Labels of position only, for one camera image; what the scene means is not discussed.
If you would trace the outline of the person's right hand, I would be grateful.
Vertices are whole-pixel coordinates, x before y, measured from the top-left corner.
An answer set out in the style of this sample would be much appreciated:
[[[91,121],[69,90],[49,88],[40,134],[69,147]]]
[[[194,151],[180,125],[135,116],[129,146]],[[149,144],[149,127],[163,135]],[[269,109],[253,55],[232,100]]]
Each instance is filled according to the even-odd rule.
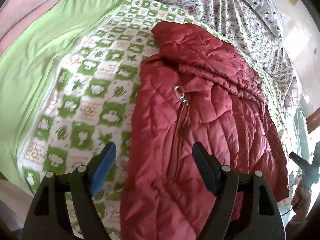
[[[304,180],[304,176],[301,176],[291,201],[296,217],[299,217],[299,219],[304,219],[308,214],[312,196],[312,193],[310,189],[306,187]]]

